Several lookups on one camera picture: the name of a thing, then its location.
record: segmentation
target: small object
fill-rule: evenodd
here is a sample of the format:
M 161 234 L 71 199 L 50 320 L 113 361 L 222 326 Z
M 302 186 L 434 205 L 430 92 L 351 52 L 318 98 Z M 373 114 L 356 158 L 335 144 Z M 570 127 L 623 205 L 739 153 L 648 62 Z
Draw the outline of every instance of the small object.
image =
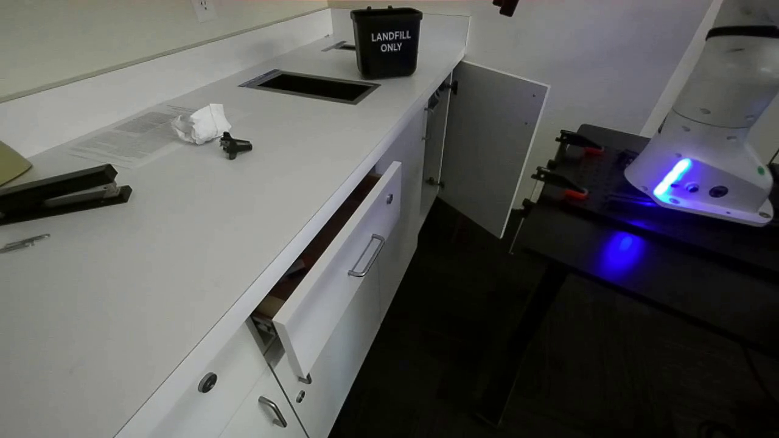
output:
M 250 141 L 234 140 L 228 131 L 222 133 L 220 144 L 222 144 L 228 161 L 234 161 L 238 153 L 249 153 L 254 148 Z
M 224 108 L 212 102 L 201 110 L 175 118 L 171 123 L 171 129 L 178 140 L 197 147 L 220 140 L 224 131 L 231 129 L 231 124 L 224 118 Z
M 209 394 L 209 391 L 216 387 L 216 380 L 220 380 L 216 373 L 207 373 L 207 374 L 199 380 L 197 391 L 199 391 L 199 394 Z
M 13 147 L 0 141 L 0 187 L 16 181 L 31 169 L 31 163 L 20 157 Z
M 411 7 L 352 11 L 362 78 L 397 78 L 416 70 L 420 13 Z
M 582 148 L 584 157 L 604 157 L 604 147 L 577 133 L 577 131 L 559 131 L 559 136 L 556 140 L 559 144 L 562 152 L 567 148 Z
M 535 169 L 534 181 L 562 187 L 564 189 L 562 198 L 567 198 L 567 199 L 587 199 L 587 194 L 590 194 L 587 187 L 573 182 L 570 177 L 564 177 L 559 172 L 546 171 L 546 169 Z
M 131 187 L 115 182 L 113 166 L 95 166 L 75 172 L 9 186 L 0 189 L 0 225 L 67 214 L 108 205 L 125 205 Z
M 709 198 L 726 198 L 727 193 L 731 193 L 727 186 L 715 186 L 709 189 Z
M 37 236 L 27 236 L 27 238 L 20 238 L 20 241 L 9 241 L 4 247 L 0 247 L 0 254 L 15 254 L 15 252 L 24 252 L 39 241 L 47 241 L 50 234 L 37 234 Z

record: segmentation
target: blue light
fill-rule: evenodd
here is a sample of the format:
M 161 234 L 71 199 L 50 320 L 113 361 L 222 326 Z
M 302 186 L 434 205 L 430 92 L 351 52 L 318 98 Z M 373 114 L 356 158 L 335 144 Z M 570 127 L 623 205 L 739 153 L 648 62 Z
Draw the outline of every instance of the blue light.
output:
M 652 194 L 657 198 L 657 199 L 663 199 L 663 202 L 669 202 L 669 187 L 674 186 L 674 182 L 679 182 L 687 172 L 688 172 L 688 169 L 692 169 L 692 158 L 682 158 L 663 181 L 660 181 L 660 186 L 652 189 Z
M 623 278 L 629 275 L 646 254 L 646 241 L 640 236 L 615 231 L 604 247 L 598 256 L 598 271 L 604 278 Z

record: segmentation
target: black container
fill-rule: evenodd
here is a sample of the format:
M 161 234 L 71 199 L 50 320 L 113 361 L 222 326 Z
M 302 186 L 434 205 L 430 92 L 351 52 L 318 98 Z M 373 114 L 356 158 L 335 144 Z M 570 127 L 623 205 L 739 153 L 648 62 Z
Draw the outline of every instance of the black container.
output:
M 362 78 L 397 78 L 416 70 L 420 13 L 408 7 L 352 11 Z

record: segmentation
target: black table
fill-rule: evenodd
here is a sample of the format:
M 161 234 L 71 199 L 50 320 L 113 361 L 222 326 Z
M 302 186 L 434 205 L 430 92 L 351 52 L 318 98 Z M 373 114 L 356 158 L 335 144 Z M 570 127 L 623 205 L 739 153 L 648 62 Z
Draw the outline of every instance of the black table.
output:
M 750 228 L 660 210 L 623 181 L 648 140 L 598 127 L 579 133 L 604 153 L 559 152 L 556 172 L 584 186 L 590 198 L 570 199 L 548 186 L 520 225 L 518 247 L 548 269 L 474 408 L 486 425 L 502 423 L 520 359 L 567 275 L 779 355 L 779 227 Z

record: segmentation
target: stapler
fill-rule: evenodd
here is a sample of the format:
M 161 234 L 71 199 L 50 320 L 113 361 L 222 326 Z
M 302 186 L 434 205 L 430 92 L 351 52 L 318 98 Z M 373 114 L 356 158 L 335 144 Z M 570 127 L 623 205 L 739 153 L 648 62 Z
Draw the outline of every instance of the stapler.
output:
M 0 227 L 108 205 L 125 205 L 131 187 L 115 182 L 115 166 L 95 166 L 0 189 Z
M 31 163 L 20 157 L 13 147 L 0 141 L 0 187 L 16 181 L 31 169 Z

